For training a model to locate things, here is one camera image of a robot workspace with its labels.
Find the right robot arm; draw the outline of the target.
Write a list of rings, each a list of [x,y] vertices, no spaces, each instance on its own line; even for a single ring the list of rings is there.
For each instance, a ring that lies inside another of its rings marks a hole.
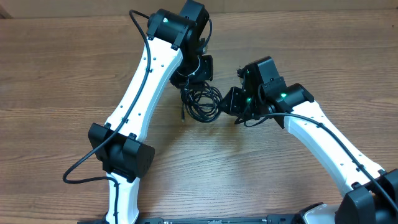
[[[316,203],[286,223],[397,223],[397,170],[386,171],[357,149],[326,117],[301,84],[287,86],[272,57],[237,70],[241,87],[232,87],[220,109],[236,124],[273,119],[295,136],[333,179],[339,205]]]

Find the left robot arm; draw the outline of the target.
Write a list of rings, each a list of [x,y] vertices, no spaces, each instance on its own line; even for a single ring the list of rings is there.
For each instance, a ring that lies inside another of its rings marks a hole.
[[[205,6],[187,1],[178,14],[159,9],[148,18],[144,51],[122,100],[105,124],[88,133],[109,182],[109,210],[100,223],[135,223],[139,182],[155,150],[144,143],[149,123],[167,83],[188,92],[213,78],[213,59],[201,38],[211,22]]]

